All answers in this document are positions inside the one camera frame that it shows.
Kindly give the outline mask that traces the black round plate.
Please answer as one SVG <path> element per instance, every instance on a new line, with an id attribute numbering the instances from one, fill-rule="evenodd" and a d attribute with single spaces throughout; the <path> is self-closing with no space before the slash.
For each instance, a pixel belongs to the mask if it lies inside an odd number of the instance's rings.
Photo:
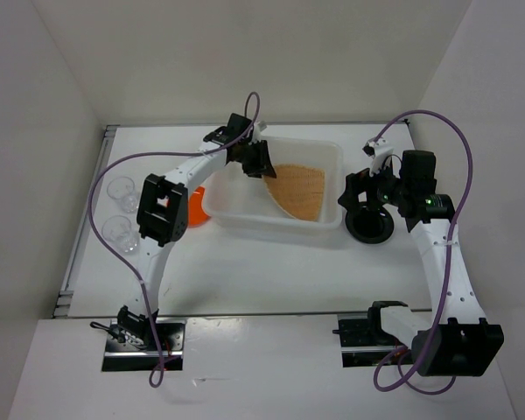
<path id="1" fill-rule="evenodd" d="M 384 207 L 370 210 L 364 206 L 359 212 L 347 212 L 345 226 L 356 241 L 368 245 L 384 243 L 395 230 L 394 220 Z"/>

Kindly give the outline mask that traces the woven bamboo tray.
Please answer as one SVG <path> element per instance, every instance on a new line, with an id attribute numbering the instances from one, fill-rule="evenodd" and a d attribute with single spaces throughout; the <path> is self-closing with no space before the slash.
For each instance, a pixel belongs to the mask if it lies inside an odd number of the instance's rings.
<path id="1" fill-rule="evenodd" d="M 325 171 L 301 164 L 279 164 L 275 171 L 276 178 L 262 178 L 274 202 L 294 219 L 317 221 L 325 197 Z"/>

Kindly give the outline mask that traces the orange round plate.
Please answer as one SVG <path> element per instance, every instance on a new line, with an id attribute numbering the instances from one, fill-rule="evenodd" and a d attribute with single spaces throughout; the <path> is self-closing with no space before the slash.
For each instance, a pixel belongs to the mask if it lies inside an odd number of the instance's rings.
<path id="1" fill-rule="evenodd" d="M 188 227 L 196 228 L 206 223 L 210 216 L 205 212 L 202 202 L 205 195 L 205 187 L 199 186 L 194 190 L 188 200 Z"/>

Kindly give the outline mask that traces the clear plastic cup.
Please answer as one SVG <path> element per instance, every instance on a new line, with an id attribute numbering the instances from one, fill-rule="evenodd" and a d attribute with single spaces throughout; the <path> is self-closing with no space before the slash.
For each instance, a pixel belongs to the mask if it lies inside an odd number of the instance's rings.
<path id="1" fill-rule="evenodd" d="M 137 251 L 138 232 L 132 227 L 130 219 L 122 215 L 112 216 L 101 227 L 103 239 L 121 254 Z"/>
<path id="2" fill-rule="evenodd" d="M 139 206 L 139 193 L 132 178 L 121 176 L 107 186 L 108 196 L 127 214 L 133 214 Z"/>

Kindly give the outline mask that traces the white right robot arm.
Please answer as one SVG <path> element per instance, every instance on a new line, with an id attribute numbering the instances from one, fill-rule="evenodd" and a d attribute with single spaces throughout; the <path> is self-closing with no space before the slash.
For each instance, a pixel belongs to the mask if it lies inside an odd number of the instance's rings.
<path id="1" fill-rule="evenodd" d="M 394 149 L 379 138 L 363 148 L 372 161 L 346 176 L 338 203 L 358 242 L 384 243 L 394 232 L 394 207 L 420 255 L 432 304 L 426 322 L 400 301 L 375 301 L 367 310 L 366 334 L 376 344 L 397 341 L 424 377 L 479 377 L 504 343 L 500 325 L 487 321 L 475 297 L 459 244 L 458 212 L 436 192 L 436 157 L 406 150 L 394 170 Z"/>

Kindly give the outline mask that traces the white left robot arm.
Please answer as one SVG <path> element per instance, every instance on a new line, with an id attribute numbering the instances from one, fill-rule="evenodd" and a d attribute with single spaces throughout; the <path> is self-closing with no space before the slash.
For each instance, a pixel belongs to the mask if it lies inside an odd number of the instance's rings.
<path id="1" fill-rule="evenodd" d="M 225 126 L 203 138 L 191 157 L 164 175 L 150 174 L 144 180 L 136 217 L 140 280 L 137 291 L 117 314 L 120 334 L 136 349 L 147 349 L 156 341 L 161 281 L 173 246 L 187 230 L 194 191 L 230 162 L 240 164 L 250 178 L 276 176 L 268 142 L 262 139 L 265 129 L 265 123 L 233 113 Z"/>

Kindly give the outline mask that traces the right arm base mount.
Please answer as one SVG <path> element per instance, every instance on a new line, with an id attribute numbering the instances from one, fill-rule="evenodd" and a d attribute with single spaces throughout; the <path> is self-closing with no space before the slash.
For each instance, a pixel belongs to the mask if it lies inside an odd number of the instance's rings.
<path id="1" fill-rule="evenodd" d="M 428 328 L 408 308 L 369 307 L 338 314 L 332 333 L 339 339 L 343 368 L 370 368 L 400 346 L 411 348 L 417 334 Z"/>

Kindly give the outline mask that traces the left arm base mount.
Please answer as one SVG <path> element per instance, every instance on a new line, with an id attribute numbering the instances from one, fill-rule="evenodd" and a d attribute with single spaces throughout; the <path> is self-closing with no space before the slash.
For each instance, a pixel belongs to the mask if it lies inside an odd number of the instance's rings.
<path id="1" fill-rule="evenodd" d="M 107 324 L 91 321 L 89 326 L 107 334 L 102 372 L 151 371 L 159 362 L 153 338 L 140 341 L 123 333 L 113 319 Z M 165 371 L 181 371 L 184 362 L 186 322 L 183 319 L 160 318 L 156 325 L 164 357 Z"/>

